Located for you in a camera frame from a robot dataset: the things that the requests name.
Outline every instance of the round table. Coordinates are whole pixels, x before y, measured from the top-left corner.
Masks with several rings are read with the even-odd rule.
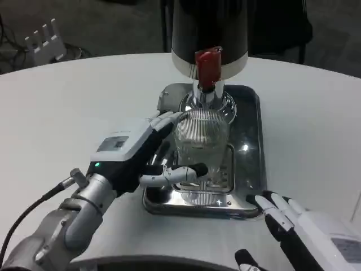
[[[87,170],[107,133],[130,117],[147,117],[165,86],[190,82],[170,54],[106,56],[45,65],[0,76],[0,241],[27,206]],[[349,220],[361,189],[361,80],[304,65],[250,58],[228,80],[260,97],[268,188],[304,206]],[[7,255],[59,206],[68,189],[33,211]],[[115,200],[88,250],[73,261],[176,256],[237,268],[246,248],[269,270],[291,267],[262,221],[155,216],[142,190]],[[361,212],[356,226],[361,229]]]

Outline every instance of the white power strip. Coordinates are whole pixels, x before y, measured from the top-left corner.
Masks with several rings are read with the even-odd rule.
[[[50,23],[54,35],[50,36],[48,26],[46,24],[43,25],[42,29],[45,42],[42,42],[39,31],[34,31],[33,39],[35,39],[37,47],[34,48],[30,37],[25,38],[25,43],[29,49],[29,55],[32,57],[35,66],[48,64],[53,59],[60,60],[67,53],[63,40],[60,37],[58,27],[56,26],[55,19],[52,19]]]

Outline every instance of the black cable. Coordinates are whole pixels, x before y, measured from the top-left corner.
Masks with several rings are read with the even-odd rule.
[[[15,223],[11,226],[9,232],[7,233],[5,240],[2,244],[1,247],[1,251],[0,251],[0,268],[2,267],[3,261],[4,261],[4,257],[5,257],[5,252],[6,252],[6,248],[10,242],[10,238],[13,235],[14,231],[16,230],[16,228],[20,225],[20,223],[24,220],[24,218],[26,218],[26,216],[28,214],[30,214],[30,212],[32,210],[34,210],[36,207],[38,207],[41,203],[47,201],[48,199],[52,198],[53,196],[55,196],[56,194],[58,194],[59,192],[64,190],[64,186],[62,183],[59,183],[57,186],[55,186],[53,189],[51,189],[50,191],[48,191],[45,195],[43,195],[41,198],[39,198],[36,202],[34,202],[32,205],[30,205],[20,216],[19,218],[15,221]]]

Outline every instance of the white robotic hand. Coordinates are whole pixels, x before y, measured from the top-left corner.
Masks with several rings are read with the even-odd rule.
[[[268,229],[296,271],[361,270],[361,235],[352,224],[308,211],[272,191],[248,195],[247,201],[264,212]],[[241,271],[265,270],[246,250],[235,257]]]
[[[137,120],[104,139],[91,156],[87,176],[99,174],[105,177],[118,196],[133,192],[139,185],[165,186],[183,180],[195,181],[207,174],[205,164],[171,168],[147,165],[163,140],[171,133],[181,112],[166,112]]]

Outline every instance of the floor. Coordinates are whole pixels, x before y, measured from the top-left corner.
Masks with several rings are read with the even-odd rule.
[[[307,0],[307,10],[314,39],[305,64],[361,78],[361,0]],[[158,0],[0,0],[0,13],[19,41],[56,18],[63,40],[94,56],[162,52]],[[285,58],[295,62],[297,50]]]

